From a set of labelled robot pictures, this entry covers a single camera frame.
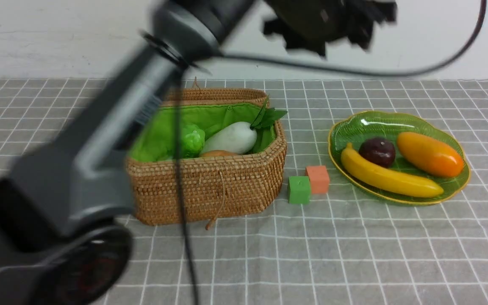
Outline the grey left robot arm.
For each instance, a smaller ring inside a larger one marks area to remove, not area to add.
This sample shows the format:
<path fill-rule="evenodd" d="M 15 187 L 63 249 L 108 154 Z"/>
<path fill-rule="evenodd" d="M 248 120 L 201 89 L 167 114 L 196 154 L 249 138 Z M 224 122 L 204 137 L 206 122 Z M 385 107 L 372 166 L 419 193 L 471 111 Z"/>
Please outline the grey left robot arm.
<path fill-rule="evenodd" d="M 220 50 L 252 0 L 167 0 L 153 35 L 52 141 L 0 177 L 0 305 L 89 305 L 125 272 L 134 210 L 125 159 L 161 99 Z"/>

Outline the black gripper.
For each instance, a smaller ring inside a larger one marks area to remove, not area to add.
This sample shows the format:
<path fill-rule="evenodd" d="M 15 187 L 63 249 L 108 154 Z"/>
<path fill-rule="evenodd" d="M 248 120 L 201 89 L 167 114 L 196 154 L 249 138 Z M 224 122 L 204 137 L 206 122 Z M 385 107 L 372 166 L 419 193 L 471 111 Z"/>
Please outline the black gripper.
<path fill-rule="evenodd" d="M 263 35 L 279 35 L 286 50 L 308 50 L 327 56 L 327 43 L 347 40 L 367 51 L 374 25 L 395 23 L 394 0 L 267 0 L 275 12 L 263 22 Z"/>

